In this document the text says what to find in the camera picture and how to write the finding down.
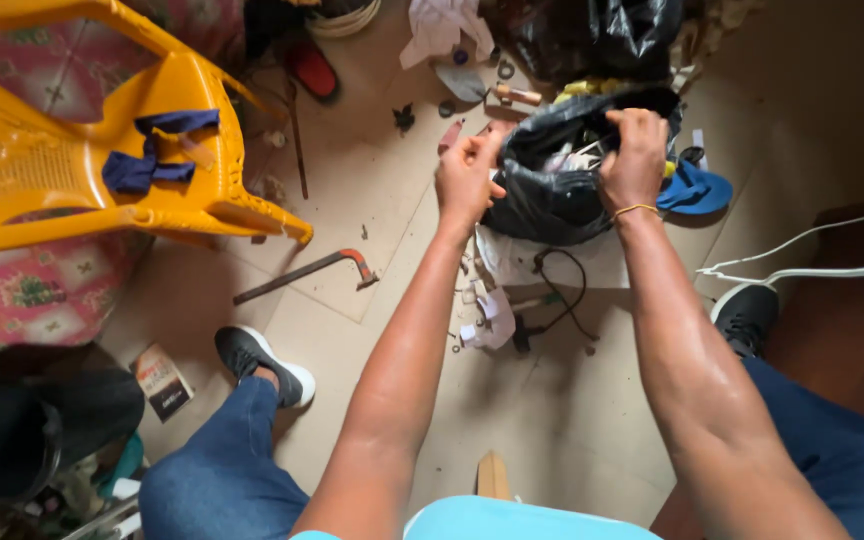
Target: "red slipper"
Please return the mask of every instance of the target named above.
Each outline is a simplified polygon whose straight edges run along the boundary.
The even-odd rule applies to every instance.
[[[285,50],[285,71],[321,103],[330,103],[339,93],[339,79],[315,41],[304,40]]]

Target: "wooden handle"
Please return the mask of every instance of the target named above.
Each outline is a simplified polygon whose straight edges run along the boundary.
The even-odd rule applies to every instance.
[[[532,106],[538,106],[543,103],[543,95],[541,93],[512,88],[509,84],[496,84],[495,96],[499,99],[508,99]]]

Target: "black sneaker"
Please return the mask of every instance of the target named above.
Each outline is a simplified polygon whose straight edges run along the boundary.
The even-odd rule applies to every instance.
[[[315,377],[309,370],[279,360],[269,342],[255,328],[223,326],[215,332],[215,349],[225,367],[239,381],[266,367],[278,377],[278,406],[305,407],[315,395]]]
[[[770,286],[743,283],[715,302],[711,317],[739,357],[761,357],[765,338],[779,318],[779,295]]]

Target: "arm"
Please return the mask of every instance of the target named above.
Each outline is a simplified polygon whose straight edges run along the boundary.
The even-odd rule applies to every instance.
[[[654,205],[667,124],[654,113],[610,112],[622,148],[602,165],[614,215]],[[709,538],[849,538],[795,467],[759,390],[712,324],[686,269],[647,208],[615,220],[625,248],[642,386],[678,480]]]
[[[293,534],[401,538],[446,352],[459,262],[475,222],[505,192],[489,180],[503,133],[464,139],[436,173],[438,229],[368,357],[321,482]]]

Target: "blue jeans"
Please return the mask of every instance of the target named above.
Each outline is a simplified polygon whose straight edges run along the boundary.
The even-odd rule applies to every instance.
[[[759,358],[743,360],[789,456],[855,540],[864,540],[864,417],[820,398]],[[142,478],[149,540],[285,539],[308,503],[272,460],[279,402],[245,377],[189,442]]]

